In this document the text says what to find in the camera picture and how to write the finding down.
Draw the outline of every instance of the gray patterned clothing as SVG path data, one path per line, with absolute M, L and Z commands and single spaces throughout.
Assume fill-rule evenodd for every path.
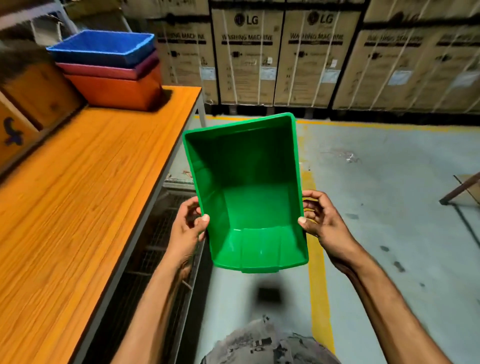
M 202 364 L 340 364 L 314 338 L 276 330 L 267 316 L 218 341 Z

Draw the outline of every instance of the hand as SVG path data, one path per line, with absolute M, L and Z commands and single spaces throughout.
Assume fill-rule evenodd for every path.
M 202 217 L 200 215 L 197 196 L 180 205 L 163 259 L 177 264 L 178 267 L 182 267 L 189 261 L 198 241 L 204 239 L 205 229 L 210 221 L 207 214 Z
M 298 223 L 307 233 L 318 238 L 333 263 L 353 266 L 359 255 L 367 254 L 352 236 L 326 193 L 305 190 L 302 196 L 316 201 L 303 200 L 303 208 L 313 211 L 305 211 L 305 217 L 300 217 Z

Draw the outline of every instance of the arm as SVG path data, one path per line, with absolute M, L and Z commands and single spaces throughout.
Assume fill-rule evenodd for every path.
M 352 282 L 389 364 L 451 364 L 411 312 L 401 293 L 353 238 L 326 194 L 303 191 L 299 224 L 318 237 L 332 263 Z
M 190 224 L 193 212 L 200 213 L 197 197 L 181 204 L 167 251 L 138 303 L 112 364 L 158 363 L 175 295 L 182 279 L 188 276 L 188 261 L 209 222 L 209 216 L 203 215 Z

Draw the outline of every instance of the orange bin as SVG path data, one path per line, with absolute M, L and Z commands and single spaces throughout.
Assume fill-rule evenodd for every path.
M 91 106 L 149 111 L 158 103 L 161 86 L 159 63 L 134 80 L 65 74 Z

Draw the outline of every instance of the concrete floor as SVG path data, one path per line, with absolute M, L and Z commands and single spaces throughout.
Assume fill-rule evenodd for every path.
M 226 119 L 207 125 L 233 121 Z M 433 339 L 455 364 L 477 363 L 480 209 L 467 194 L 455 200 L 472 233 L 454 207 L 438 199 L 458 185 L 454 174 L 480 170 L 479 130 L 299 121 L 297 133 L 302 168 L 329 194 Z M 185 167 L 184 157 L 177 159 L 172 178 Z M 385 363 L 360 300 L 327 257 L 325 274 L 336 355 L 343 363 Z M 282 303 L 259 303 L 259 287 L 279 288 Z M 264 313 L 284 329 L 310 335 L 311 309 L 307 266 L 274 275 L 214 268 L 196 362 L 217 340 Z

